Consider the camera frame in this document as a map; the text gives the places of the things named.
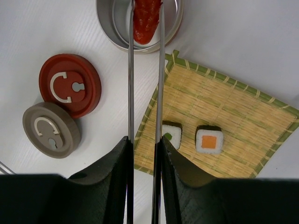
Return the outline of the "red sausage toy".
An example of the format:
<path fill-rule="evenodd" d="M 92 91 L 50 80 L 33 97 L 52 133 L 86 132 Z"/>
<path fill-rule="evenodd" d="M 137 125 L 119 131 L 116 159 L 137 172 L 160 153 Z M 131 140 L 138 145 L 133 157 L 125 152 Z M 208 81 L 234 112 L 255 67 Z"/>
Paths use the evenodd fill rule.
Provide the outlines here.
<path fill-rule="evenodd" d="M 141 45 L 148 44 L 159 24 L 161 0 L 135 0 L 133 26 L 134 40 Z"/>

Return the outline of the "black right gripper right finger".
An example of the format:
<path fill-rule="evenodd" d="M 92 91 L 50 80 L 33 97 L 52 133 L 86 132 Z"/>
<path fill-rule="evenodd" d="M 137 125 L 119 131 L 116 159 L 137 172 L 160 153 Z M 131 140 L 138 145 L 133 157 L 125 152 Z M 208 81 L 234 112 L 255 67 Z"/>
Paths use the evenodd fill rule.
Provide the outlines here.
<path fill-rule="evenodd" d="M 169 224 L 296 224 L 297 179 L 217 178 L 162 138 L 162 181 Z"/>

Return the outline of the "steel tongs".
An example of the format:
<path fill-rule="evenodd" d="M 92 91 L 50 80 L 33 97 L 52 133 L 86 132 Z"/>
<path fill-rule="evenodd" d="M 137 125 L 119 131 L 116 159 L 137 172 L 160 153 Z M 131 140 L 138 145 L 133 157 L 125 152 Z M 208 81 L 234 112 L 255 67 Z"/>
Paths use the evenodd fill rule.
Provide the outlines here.
<path fill-rule="evenodd" d="M 128 42 L 128 139 L 130 141 L 128 152 L 128 172 L 127 172 L 127 223 L 133 223 L 134 213 L 134 43 L 133 43 L 133 12 L 134 1 L 131 1 L 130 21 L 129 21 L 129 42 Z M 155 132 L 155 150 L 153 163 L 153 194 L 152 194 L 152 218 L 153 224 L 160 223 L 161 215 L 161 175 L 162 175 L 162 156 L 159 147 L 162 145 L 162 119 L 163 119 L 163 93 L 165 81 L 165 19 L 164 6 L 161 1 L 159 9 L 160 22 L 160 47 L 159 51 L 159 81 L 153 92 L 153 96 L 148 103 L 148 107 L 142 118 L 147 122 L 153 107 L 156 107 L 156 132 Z"/>

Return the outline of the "red steel lunch box bowl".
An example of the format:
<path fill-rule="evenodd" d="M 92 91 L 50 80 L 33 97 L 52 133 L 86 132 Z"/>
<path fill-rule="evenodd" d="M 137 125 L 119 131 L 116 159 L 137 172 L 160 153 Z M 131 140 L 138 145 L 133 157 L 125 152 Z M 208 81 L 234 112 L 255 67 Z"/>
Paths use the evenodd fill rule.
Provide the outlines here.
<path fill-rule="evenodd" d="M 134 53 L 148 54 L 160 48 L 161 25 L 165 44 L 177 34 L 184 12 L 182 0 L 98 0 L 97 17 L 108 40 L 127 51 L 129 36 L 134 39 Z"/>

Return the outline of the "taupe round lid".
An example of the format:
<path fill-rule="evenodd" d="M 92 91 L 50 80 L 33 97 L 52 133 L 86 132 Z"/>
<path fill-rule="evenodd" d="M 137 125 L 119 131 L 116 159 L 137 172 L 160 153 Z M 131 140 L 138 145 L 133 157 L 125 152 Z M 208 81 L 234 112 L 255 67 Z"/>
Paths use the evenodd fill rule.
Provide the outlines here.
<path fill-rule="evenodd" d="M 52 158 L 69 156 L 81 142 L 74 119 L 54 103 L 42 102 L 29 107 L 23 114 L 22 124 L 31 143 Z"/>

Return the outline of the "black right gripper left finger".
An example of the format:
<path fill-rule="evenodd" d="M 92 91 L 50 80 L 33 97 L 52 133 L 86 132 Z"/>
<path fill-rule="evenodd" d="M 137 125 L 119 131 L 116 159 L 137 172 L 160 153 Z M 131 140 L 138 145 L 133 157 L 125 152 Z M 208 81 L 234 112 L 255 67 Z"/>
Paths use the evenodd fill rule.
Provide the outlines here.
<path fill-rule="evenodd" d="M 2 175 L 3 224 L 121 224 L 127 188 L 128 138 L 105 156 L 64 178 Z"/>

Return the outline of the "green sushi roll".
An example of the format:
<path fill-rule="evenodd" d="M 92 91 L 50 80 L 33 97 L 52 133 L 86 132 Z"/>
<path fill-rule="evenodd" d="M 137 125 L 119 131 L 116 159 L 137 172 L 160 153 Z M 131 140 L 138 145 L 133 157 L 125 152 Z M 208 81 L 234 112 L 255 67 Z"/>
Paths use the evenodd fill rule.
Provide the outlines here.
<path fill-rule="evenodd" d="M 176 150 L 179 150 L 182 141 L 182 125 L 180 123 L 163 121 L 162 134 Z"/>

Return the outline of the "orange sushi roll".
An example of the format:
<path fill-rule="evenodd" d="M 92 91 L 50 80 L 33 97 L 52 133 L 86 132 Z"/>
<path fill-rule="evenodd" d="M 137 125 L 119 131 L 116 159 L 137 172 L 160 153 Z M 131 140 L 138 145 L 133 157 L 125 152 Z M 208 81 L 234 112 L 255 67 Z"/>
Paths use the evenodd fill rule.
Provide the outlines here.
<path fill-rule="evenodd" d="M 223 132 L 218 126 L 200 125 L 195 132 L 195 149 L 203 154 L 220 154 L 223 146 Z"/>

